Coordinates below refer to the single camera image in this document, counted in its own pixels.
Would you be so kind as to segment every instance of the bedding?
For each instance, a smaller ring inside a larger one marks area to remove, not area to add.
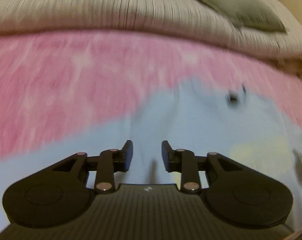
[[[0,0],[0,33],[116,28],[209,42],[264,59],[302,56],[302,26],[279,1],[261,1],[287,33],[237,29],[196,0]]]
[[[276,14],[258,0],[198,0],[226,16],[235,27],[254,28],[265,32],[285,33]]]

